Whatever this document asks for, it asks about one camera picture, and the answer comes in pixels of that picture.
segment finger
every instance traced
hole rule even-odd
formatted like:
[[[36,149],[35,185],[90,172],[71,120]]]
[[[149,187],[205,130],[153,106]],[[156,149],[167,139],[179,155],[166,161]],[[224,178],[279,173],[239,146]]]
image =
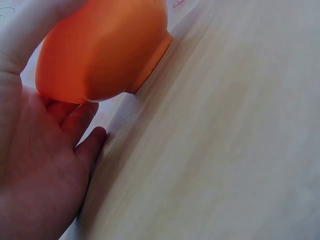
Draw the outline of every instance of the finger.
[[[30,56],[48,32],[86,0],[33,0],[1,30],[0,54],[15,67],[11,73],[20,74]]]
[[[74,150],[74,154],[82,162],[88,174],[96,162],[107,132],[103,127],[96,127],[91,134]]]
[[[47,112],[60,125],[78,107],[79,104],[56,101],[47,108]]]
[[[50,107],[55,101],[49,97],[46,96],[39,96],[41,101],[43,102],[43,105],[45,106],[45,108]]]
[[[99,108],[97,103],[81,105],[61,124],[61,129],[69,136],[73,147],[76,147]]]

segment handwritten mark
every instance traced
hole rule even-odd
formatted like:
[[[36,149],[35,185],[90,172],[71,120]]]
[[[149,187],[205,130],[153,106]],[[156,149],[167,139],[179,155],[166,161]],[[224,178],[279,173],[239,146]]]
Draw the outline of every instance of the handwritten mark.
[[[16,10],[13,7],[0,8],[0,18],[5,18],[6,16],[12,17],[15,13]]]
[[[179,6],[182,6],[182,4],[185,2],[185,0],[178,0],[178,1],[176,1],[176,3],[175,4],[173,4],[173,8],[174,9],[176,9],[177,7],[179,7]]]

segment skin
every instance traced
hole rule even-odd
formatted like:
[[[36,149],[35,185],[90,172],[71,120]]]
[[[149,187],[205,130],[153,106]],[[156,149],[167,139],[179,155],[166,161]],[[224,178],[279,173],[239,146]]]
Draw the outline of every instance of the skin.
[[[98,105],[45,99],[20,78],[48,32],[85,1],[28,2],[0,34],[0,239],[55,240],[82,206],[106,132],[78,145]]]

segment wooden table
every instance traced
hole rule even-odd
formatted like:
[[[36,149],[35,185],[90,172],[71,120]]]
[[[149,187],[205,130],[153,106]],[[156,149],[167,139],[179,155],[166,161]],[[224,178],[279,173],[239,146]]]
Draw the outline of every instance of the wooden table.
[[[320,2],[182,4],[67,237],[320,239]]]

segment orange object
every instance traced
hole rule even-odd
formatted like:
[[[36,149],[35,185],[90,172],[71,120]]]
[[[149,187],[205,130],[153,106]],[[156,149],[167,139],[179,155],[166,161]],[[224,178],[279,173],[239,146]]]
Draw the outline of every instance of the orange object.
[[[48,34],[36,88],[61,102],[134,94],[171,43],[165,0],[88,0]]]

